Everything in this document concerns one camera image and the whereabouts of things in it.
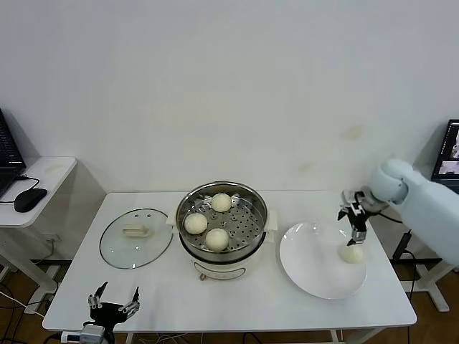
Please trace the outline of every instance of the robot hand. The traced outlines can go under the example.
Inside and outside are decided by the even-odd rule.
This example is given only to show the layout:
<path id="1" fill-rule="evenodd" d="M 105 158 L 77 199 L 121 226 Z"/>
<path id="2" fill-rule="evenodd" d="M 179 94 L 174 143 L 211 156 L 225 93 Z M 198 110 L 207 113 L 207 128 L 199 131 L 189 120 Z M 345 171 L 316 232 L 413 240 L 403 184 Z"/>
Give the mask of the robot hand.
<path id="1" fill-rule="evenodd" d="M 141 304 L 138 301 L 138 287 L 132 301 L 127 305 L 119 305 L 116 303 L 100 302 L 100 297 L 103 294 L 108 282 L 101 285 L 94 295 L 89 295 L 87 302 L 90 307 L 90 317 L 94 321 L 88 321 L 83 324 L 85 329 L 82 335 L 86 332 L 95 332 L 94 328 L 103 328 L 103 337 L 110 343 L 115 342 L 113 336 L 113 328 L 116 324 L 124 323 L 132 317 L 140 308 Z"/>

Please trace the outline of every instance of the white plate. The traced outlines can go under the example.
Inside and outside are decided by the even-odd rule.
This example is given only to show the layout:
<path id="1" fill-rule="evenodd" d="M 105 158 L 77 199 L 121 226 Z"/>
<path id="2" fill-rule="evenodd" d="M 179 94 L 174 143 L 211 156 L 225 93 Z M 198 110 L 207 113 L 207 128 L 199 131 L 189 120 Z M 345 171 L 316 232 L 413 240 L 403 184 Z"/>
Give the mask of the white plate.
<path id="1" fill-rule="evenodd" d="M 337 226 L 296 224 L 280 242 L 280 260 L 301 289 L 323 299 L 344 299 L 359 291 L 366 279 L 365 259 L 349 264 L 338 253 L 349 238 Z"/>

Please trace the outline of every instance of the robotic arm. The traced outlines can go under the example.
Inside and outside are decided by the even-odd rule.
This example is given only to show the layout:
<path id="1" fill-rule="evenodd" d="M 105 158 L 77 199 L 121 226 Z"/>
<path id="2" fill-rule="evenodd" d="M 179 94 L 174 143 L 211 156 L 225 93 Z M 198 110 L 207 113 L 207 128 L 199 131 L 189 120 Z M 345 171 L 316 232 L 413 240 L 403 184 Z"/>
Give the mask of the robotic arm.
<path id="1" fill-rule="evenodd" d="M 360 244 L 366 236 L 366 220 L 388 206 L 402 222 L 438 256 L 459 264 L 459 195 L 446 186 L 428 181 L 404 161 L 390 159 L 378 166 L 368 186 L 343 192 L 338 220 L 348 217 L 352 239 Z"/>

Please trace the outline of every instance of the steamer basket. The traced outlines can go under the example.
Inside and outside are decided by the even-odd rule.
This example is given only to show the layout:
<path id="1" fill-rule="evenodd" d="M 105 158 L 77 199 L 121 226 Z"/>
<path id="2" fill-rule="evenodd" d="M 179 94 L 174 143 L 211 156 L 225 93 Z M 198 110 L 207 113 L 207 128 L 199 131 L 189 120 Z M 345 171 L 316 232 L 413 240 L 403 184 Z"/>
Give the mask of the steamer basket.
<path id="1" fill-rule="evenodd" d="M 223 213 L 212 210 L 210 202 L 215 194 L 227 194 L 232 207 Z M 185 218 L 193 213 L 206 216 L 208 227 L 204 233 L 189 234 Z M 182 199 L 176 212 L 176 225 L 184 248 L 193 257 L 210 264 L 232 264 L 248 258 L 263 243 L 268 210 L 261 196 L 251 188 L 231 181 L 215 181 L 194 189 Z M 222 228 L 229 234 L 228 247 L 213 252 L 204 243 L 207 233 Z"/>

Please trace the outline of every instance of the laptop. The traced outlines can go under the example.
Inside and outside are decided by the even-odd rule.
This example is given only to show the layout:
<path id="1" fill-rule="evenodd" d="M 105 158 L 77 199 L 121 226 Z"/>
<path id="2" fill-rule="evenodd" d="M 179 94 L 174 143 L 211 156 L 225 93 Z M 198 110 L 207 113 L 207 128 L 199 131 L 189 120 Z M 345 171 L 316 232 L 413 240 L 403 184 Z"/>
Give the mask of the laptop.
<path id="1" fill-rule="evenodd" d="M 5 117 L 0 109 L 0 197 L 26 169 L 24 159 L 14 143 Z"/>

